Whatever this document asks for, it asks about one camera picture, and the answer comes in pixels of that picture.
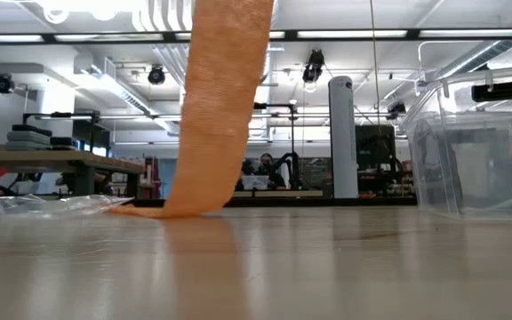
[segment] clear plastic bag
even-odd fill
[[[124,204],[131,198],[114,196],[76,196],[60,200],[43,200],[38,196],[0,197],[0,217],[58,219],[102,213]]]

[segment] table surface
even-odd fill
[[[90,152],[69,150],[6,151],[0,150],[0,167],[9,172],[72,172],[70,161],[80,161],[89,166],[141,173],[144,167],[114,158],[96,156]]]
[[[0,319],[512,319],[512,222],[411,207],[0,220]]]

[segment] clear plastic bin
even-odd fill
[[[512,219],[512,68],[452,76],[428,86],[400,123],[413,160],[419,208],[458,219]]]

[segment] wooden table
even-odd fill
[[[128,175],[127,195],[138,195],[140,174],[144,167],[118,159],[96,156],[85,151],[6,151],[0,150],[0,167],[8,172],[39,173],[64,172],[76,175],[75,196],[94,193],[96,170],[120,172]]]

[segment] orange mesh fabric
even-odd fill
[[[273,0],[199,0],[188,58],[180,151],[163,210],[149,218],[219,210],[232,197],[269,40]]]

